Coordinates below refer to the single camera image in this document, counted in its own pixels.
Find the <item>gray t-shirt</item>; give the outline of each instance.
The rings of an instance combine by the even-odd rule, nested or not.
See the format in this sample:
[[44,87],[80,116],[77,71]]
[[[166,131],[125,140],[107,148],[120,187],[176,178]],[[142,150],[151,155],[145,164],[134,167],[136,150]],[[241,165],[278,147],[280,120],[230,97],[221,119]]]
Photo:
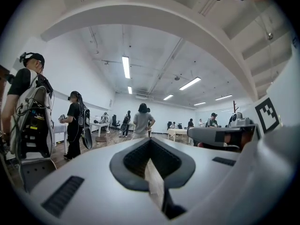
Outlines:
[[138,112],[135,114],[134,118],[133,118],[133,123],[135,124],[135,130],[134,133],[136,134],[145,134],[148,133],[148,131],[146,130],[146,128],[148,127],[148,121],[152,121],[154,118],[152,117],[152,115],[147,112],[147,113],[142,113],[142,112]]

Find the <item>man wearing black cap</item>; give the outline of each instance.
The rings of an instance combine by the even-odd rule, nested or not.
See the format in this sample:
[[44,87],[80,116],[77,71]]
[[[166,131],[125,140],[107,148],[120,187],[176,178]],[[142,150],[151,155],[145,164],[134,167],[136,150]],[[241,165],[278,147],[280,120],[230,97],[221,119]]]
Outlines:
[[23,64],[26,68],[20,69],[7,93],[6,103],[4,105],[1,119],[3,125],[3,139],[8,138],[10,132],[10,119],[11,116],[15,113],[15,106],[19,99],[19,97],[31,86],[31,72],[35,71],[37,73],[37,78],[39,81],[46,80],[46,78],[42,75],[45,59],[41,54],[32,53],[29,58],[25,58],[22,60]]
[[216,120],[217,114],[215,114],[214,112],[211,114],[211,117],[207,120],[206,123],[206,127],[207,128],[217,128],[218,127],[218,123]]

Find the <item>white backpack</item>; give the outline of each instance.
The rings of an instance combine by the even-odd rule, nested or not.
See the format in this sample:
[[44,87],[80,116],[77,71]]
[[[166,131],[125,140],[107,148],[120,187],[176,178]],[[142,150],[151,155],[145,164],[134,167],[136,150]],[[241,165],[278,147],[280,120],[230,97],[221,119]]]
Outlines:
[[18,161],[50,158],[54,146],[51,99],[44,86],[37,87],[38,74],[29,71],[30,87],[20,96],[11,118],[10,152]]

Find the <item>black hat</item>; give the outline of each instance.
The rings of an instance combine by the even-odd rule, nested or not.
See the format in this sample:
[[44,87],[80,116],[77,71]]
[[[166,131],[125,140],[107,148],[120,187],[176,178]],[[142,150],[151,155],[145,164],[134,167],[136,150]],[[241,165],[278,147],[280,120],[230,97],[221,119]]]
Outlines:
[[43,66],[44,66],[44,64],[45,64],[45,59],[44,59],[44,57],[41,55],[41,54],[39,54],[39,53],[34,53],[34,54],[32,54],[28,59],[36,59],[36,60],[38,60],[38,61],[41,61],[41,63],[43,64]]

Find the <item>person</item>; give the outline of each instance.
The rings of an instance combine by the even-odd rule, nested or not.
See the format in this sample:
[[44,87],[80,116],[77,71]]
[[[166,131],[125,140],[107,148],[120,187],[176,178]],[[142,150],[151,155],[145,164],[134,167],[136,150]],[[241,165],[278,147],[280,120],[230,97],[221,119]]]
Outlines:
[[[150,108],[148,108],[148,107],[147,107],[147,112],[148,112],[148,113],[151,112]],[[151,132],[152,132],[152,128],[150,127],[150,129],[148,130],[148,137],[151,136]]]
[[173,124],[171,124],[169,128],[175,129],[176,128],[175,122],[173,122]]
[[84,110],[84,104],[80,93],[72,91],[70,95],[71,105],[67,113],[67,118],[61,119],[61,123],[68,123],[67,127],[67,140],[69,141],[69,148],[67,154],[64,155],[65,159],[72,160],[80,155],[80,143],[79,139],[83,128],[79,125],[79,117]]
[[199,125],[199,127],[201,127],[201,128],[204,127],[205,124],[202,122],[202,119],[200,119],[198,125]]
[[3,125],[2,139],[5,141],[9,140],[11,116],[15,113],[17,101],[19,100],[19,97],[32,86],[30,83],[31,72],[34,71],[37,74],[38,81],[48,81],[43,76],[45,59],[41,54],[33,53],[29,58],[23,60],[23,64],[25,68],[20,69],[15,75],[7,93],[7,99],[1,114]]
[[191,118],[188,122],[187,128],[189,129],[190,127],[193,127],[193,126],[194,126],[193,119]]
[[124,119],[126,119],[126,118],[128,119],[127,126],[126,126],[126,135],[125,135],[125,131],[124,131],[123,137],[127,137],[127,135],[128,135],[129,123],[130,123],[130,119],[131,119],[129,110],[127,111],[127,114],[125,115]]
[[147,111],[147,105],[145,103],[142,103],[139,107],[138,113],[136,113],[133,118],[135,129],[133,131],[132,139],[149,137],[147,131],[151,129],[154,123],[154,118],[152,117],[150,112]]
[[206,127],[207,128],[217,128],[218,122],[216,120],[217,114],[214,112],[211,114],[211,117],[207,120]]

